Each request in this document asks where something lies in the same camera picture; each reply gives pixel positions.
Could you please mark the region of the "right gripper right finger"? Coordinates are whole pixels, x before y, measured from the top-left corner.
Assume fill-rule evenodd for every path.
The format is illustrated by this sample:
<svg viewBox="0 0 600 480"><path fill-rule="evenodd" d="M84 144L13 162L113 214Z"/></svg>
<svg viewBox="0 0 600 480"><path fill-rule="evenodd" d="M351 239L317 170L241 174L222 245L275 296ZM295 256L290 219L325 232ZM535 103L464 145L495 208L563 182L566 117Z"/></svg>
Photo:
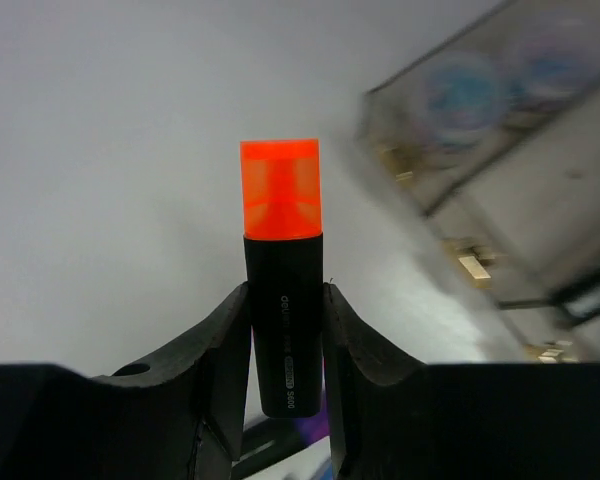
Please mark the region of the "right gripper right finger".
<svg viewBox="0 0 600 480"><path fill-rule="evenodd" d="M600 363L425 364L323 288L338 479L600 479Z"/></svg>

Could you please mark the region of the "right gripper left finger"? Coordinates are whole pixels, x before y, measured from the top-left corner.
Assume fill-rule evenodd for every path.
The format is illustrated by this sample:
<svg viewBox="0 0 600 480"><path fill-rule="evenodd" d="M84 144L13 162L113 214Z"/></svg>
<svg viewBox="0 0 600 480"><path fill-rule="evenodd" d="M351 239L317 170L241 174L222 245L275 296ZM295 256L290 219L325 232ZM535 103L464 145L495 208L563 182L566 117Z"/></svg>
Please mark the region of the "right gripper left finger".
<svg viewBox="0 0 600 480"><path fill-rule="evenodd" d="M111 376L0 365L0 479L227 479L251 350L247 289Z"/></svg>

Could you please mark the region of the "orange highlighter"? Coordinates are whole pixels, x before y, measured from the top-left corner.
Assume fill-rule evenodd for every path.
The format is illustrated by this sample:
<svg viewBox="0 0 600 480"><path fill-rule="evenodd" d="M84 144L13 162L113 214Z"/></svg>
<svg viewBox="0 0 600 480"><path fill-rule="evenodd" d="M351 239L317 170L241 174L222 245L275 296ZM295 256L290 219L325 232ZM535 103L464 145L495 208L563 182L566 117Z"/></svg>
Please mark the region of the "orange highlighter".
<svg viewBox="0 0 600 480"><path fill-rule="evenodd" d="M322 395L323 225L316 139L240 145L244 251L262 410L316 415Z"/></svg>

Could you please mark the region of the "purple highlighter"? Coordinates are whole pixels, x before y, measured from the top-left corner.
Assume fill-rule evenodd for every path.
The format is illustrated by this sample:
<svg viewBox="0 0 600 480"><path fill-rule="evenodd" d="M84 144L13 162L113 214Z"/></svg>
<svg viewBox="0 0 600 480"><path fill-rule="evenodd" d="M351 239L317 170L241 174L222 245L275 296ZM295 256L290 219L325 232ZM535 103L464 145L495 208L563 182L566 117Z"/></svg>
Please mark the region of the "purple highlighter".
<svg viewBox="0 0 600 480"><path fill-rule="evenodd" d="M246 479L305 450L329 435L325 410L307 418L267 418L248 427L232 479Z"/></svg>

